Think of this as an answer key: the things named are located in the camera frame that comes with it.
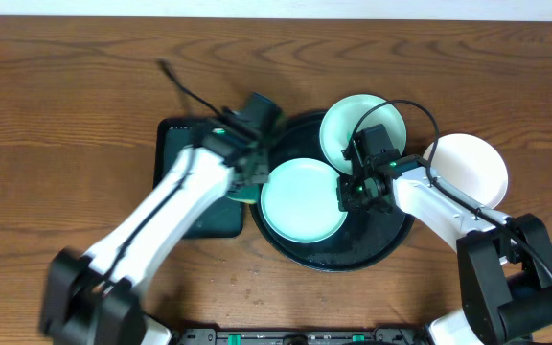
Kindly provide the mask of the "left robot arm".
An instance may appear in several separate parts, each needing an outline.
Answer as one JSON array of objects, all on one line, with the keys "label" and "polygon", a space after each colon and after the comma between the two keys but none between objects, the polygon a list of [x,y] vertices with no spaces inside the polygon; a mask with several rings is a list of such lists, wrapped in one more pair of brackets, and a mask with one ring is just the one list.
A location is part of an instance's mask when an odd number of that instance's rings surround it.
[{"label": "left robot arm", "polygon": [[169,344],[173,331],[142,298],[160,265],[196,220],[223,197],[253,204],[268,152],[285,126],[282,109],[254,93],[239,111],[197,125],[160,183],[113,232],[84,254],[51,261],[38,329],[56,344]]}]

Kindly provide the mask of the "round black tray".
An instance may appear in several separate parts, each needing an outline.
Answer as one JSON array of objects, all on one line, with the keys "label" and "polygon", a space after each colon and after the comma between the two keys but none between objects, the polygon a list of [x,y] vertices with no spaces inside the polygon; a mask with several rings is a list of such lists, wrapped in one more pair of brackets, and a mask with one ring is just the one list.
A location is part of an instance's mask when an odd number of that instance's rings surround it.
[{"label": "round black tray", "polygon": [[[319,128],[326,112],[313,110],[287,120],[287,128],[269,154],[269,167],[294,158],[327,159],[320,148]],[[249,207],[265,239],[282,255],[299,265],[327,272],[354,271],[389,256],[408,235],[414,218],[400,210],[352,212],[330,237],[314,243],[289,241],[268,225],[261,204]]]}]

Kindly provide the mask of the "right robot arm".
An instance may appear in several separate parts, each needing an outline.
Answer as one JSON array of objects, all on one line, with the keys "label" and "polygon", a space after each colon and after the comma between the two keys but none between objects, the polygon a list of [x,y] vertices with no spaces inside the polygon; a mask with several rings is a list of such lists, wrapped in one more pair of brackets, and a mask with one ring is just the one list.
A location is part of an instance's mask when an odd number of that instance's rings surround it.
[{"label": "right robot arm", "polygon": [[457,255],[462,307],[432,321],[432,344],[524,344],[552,325],[552,244],[542,221],[513,218],[457,190],[418,155],[336,182],[343,211],[400,210]]}]

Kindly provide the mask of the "white plate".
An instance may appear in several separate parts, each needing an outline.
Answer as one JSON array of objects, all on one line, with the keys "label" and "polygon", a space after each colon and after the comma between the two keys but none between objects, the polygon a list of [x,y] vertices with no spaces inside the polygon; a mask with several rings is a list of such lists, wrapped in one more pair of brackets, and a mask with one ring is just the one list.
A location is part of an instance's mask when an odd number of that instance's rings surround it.
[{"label": "white plate", "polygon": [[442,136],[431,162],[432,175],[444,189],[460,191],[487,208],[495,208],[505,197],[509,176],[498,151],[483,139],[453,133]]}]

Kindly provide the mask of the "green yellow sponge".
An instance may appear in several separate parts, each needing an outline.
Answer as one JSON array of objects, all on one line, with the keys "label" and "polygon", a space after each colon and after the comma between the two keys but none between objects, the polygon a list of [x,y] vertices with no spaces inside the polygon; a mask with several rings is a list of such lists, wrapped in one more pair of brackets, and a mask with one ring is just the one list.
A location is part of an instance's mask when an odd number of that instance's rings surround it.
[{"label": "green yellow sponge", "polygon": [[226,194],[229,199],[245,204],[256,204],[260,195],[261,189],[258,185],[238,186]]}]

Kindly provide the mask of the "mint green plate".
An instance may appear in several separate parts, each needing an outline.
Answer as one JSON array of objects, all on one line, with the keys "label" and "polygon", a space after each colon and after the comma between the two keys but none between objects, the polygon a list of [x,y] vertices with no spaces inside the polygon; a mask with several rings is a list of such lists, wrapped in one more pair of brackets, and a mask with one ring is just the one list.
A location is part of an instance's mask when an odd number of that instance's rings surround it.
[{"label": "mint green plate", "polygon": [[292,242],[321,242],[332,236],[348,216],[338,206],[338,177],[334,168],[316,159],[280,164],[261,191],[260,208],[267,225]]},{"label": "mint green plate", "polygon": [[[356,94],[335,103],[326,113],[319,130],[320,147],[327,160],[341,173],[351,175],[352,163],[346,160],[342,151],[349,144],[354,128],[360,118],[372,107],[385,99]],[[384,125],[393,146],[403,153],[406,145],[406,127],[400,112],[392,104],[374,110],[359,126],[358,130]]]}]

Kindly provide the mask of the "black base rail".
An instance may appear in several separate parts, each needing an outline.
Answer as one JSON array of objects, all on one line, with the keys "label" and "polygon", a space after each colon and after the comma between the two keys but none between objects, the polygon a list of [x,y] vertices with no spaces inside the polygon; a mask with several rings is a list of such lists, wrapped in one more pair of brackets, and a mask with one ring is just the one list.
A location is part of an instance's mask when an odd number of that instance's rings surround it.
[{"label": "black base rail", "polygon": [[430,345],[424,330],[379,327],[371,331],[216,330],[174,332],[172,345]]}]

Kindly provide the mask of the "rectangular black sponge tray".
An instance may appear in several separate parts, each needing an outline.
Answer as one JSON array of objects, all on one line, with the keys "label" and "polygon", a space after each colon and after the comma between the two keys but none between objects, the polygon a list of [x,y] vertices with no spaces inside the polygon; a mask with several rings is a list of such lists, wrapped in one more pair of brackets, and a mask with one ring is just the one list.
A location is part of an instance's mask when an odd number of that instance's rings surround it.
[{"label": "rectangular black sponge tray", "polygon": [[[199,120],[166,118],[157,128],[153,187],[173,166],[179,152],[189,144],[191,129]],[[235,238],[243,229],[244,207],[222,197],[207,208],[184,235],[184,239]]]}]

